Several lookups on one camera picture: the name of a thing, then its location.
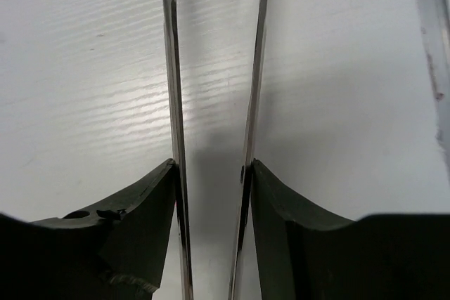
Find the metal strip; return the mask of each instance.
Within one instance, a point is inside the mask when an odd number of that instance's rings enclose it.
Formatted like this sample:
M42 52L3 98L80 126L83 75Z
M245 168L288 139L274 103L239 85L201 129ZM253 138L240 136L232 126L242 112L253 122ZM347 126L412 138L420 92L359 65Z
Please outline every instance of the metal strip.
M191 239L189 234L188 191L186 185L186 158L184 150L183 103L181 100L181 77L176 25L176 0L162 0L169 84L170 122L174 160L179 169L176 185L176 217L179 229L181 288L183 300L193 300Z
M247 227L248 210L250 207L250 192L252 188L252 162L255 147L255 134L261 92L262 66L264 62L264 47L266 43L266 14L267 0L259 0L258 23L255 40L255 56L253 58L252 84L250 88L250 102L248 105L247 125L245 127L244 165L240 176L242 195L238 208L238 219L233 248L233 261L229 287L229 300L237 300L240 295L240 281L242 279L242 248Z
M440 23L440 32L442 35L442 44L446 56L447 74L450 70L450 16L447 0L435 0L437 17Z

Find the textured white surface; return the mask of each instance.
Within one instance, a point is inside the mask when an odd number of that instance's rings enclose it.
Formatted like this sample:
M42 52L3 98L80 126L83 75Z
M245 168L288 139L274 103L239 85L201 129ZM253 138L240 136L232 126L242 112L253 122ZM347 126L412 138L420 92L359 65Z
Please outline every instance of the textured white surface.
M179 0L197 299L225 299L258 0ZM62 216L170 157L161 0L0 0L0 210ZM415 0L269 0L257 156L352 219L449 211ZM176 229L156 299L180 299ZM252 231L243 299L260 299Z

